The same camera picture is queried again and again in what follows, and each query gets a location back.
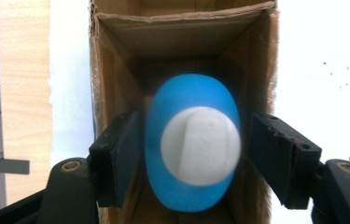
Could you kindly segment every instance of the cardboard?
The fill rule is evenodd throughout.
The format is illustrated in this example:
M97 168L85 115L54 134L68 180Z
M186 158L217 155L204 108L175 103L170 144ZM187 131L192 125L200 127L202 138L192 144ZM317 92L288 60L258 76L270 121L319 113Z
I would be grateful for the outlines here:
M115 116L148 112L168 78L200 73L232 93L242 119L243 156L214 208L182 214L162 206L141 161L124 208L102 210L103 223L268 223L269 194L244 156L252 112L270 111L277 52L275 2L95 0L91 3L93 109L99 134Z

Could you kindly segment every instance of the blue object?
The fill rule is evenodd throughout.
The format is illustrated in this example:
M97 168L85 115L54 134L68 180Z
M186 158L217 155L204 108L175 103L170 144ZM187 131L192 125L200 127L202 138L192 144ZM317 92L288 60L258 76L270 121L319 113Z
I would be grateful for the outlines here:
M179 112L208 106L225 114L240 130L239 114L229 91L212 77L187 74L173 77L158 90L147 116L146 165L151 187L161 203L181 212L199 212L224 195L233 172L214 185L197 187L174 177L161 156L161 137L167 123Z

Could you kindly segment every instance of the gray object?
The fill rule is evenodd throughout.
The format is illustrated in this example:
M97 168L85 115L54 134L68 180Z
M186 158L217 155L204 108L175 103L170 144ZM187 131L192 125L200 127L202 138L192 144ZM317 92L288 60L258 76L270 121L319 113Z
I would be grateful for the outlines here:
M0 160L0 173L28 175L29 161Z

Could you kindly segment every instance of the white cap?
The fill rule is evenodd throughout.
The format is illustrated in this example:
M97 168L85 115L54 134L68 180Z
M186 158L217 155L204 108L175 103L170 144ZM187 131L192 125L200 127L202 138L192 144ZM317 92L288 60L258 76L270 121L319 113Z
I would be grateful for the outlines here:
M211 107L195 106L179 112L166 125L161 155L177 179L194 186L208 186L235 169L241 155L241 139L226 115Z

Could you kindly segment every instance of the wooden table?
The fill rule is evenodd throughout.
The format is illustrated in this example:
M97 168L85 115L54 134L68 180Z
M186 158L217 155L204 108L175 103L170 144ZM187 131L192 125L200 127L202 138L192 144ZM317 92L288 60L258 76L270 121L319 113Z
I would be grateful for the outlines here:
M0 0L0 86L5 159L30 161L6 175L7 204L43 189L49 176L50 0Z

